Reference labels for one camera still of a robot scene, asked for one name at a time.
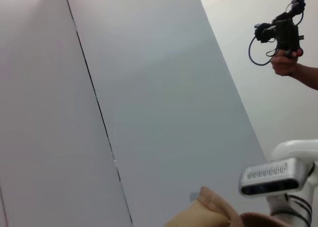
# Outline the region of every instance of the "human hand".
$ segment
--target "human hand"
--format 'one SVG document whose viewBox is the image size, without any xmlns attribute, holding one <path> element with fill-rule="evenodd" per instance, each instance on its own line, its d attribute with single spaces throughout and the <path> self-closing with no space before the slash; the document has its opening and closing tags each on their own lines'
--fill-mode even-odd
<svg viewBox="0 0 318 227">
<path fill-rule="evenodd" d="M 303 54 L 302 50 L 292 53 L 292 58 L 284 57 L 284 51 L 279 50 L 276 55 L 271 59 L 271 64 L 277 75 L 290 76 L 297 69 L 298 57 Z"/>
</svg>

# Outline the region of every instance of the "white panel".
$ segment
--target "white panel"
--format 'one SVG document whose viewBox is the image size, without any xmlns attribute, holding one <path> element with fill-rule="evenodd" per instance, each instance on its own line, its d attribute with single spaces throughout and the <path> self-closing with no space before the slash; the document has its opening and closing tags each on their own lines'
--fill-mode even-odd
<svg viewBox="0 0 318 227">
<path fill-rule="evenodd" d="M 285 11 L 291 0 L 202 0 L 210 24 L 227 62 L 257 138 L 266 155 L 279 143 L 293 139 L 318 138 L 318 91 L 290 78 L 277 76 L 271 65 L 255 66 L 248 58 L 254 25 L 270 22 Z M 317 0 L 305 0 L 300 24 L 304 55 L 299 62 L 318 67 Z M 275 44 L 252 46 L 252 57 L 265 62 L 265 52 Z M 318 226 L 314 218 L 313 226 Z"/>
<path fill-rule="evenodd" d="M 265 161 L 200 0 L 69 0 L 133 223 L 162 226 L 207 185 L 239 212 Z"/>
<path fill-rule="evenodd" d="M 67 1 L 0 0 L 0 11 L 9 225 L 131 226 Z"/>
</svg>

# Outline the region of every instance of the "tan cloth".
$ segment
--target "tan cloth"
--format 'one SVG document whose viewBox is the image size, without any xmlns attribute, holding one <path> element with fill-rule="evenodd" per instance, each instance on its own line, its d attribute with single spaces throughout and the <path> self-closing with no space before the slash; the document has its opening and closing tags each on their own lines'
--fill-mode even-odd
<svg viewBox="0 0 318 227">
<path fill-rule="evenodd" d="M 190 207 L 177 214 L 165 227 L 290 227 L 259 213 L 238 213 L 222 197 L 202 187 Z"/>
</svg>

